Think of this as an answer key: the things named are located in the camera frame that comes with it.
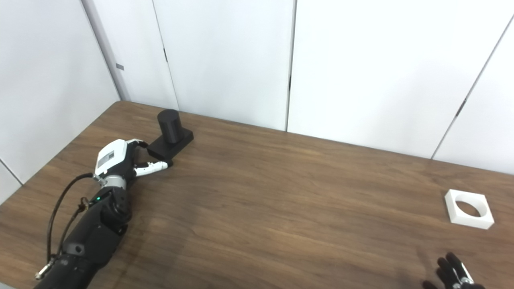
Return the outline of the white and black right hand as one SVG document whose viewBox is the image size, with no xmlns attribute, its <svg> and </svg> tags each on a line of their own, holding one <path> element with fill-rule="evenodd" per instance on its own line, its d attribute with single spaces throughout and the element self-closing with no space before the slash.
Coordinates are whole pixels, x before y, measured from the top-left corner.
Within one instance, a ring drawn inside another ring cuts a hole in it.
<svg viewBox="0 0 514 289">
<path fill-rule="evenodd" d="M 483 284 L 472 278 L 464 263 L 453 252 L 437 260 L 436 275 L 445 289 L 484 289 Z"/>
</svg>

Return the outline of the white and black left hand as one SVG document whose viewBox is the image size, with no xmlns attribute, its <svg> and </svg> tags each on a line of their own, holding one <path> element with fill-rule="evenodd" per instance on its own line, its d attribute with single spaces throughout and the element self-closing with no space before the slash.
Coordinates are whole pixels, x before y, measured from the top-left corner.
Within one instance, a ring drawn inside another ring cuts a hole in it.
<svg viewBox="0 0 514 289">
<path fill-rule="evenodd" d="M 95 176 L 107 179 L 109 176 L 119 176 L 125 181 L 139 176 L 150 175 L 173 166 L 173 161 L 155 161 L 136 163 L 137 148 L 146 149 L 149 145 L 140 139 L 117 139 L 100 150 Z"/>
</svg>

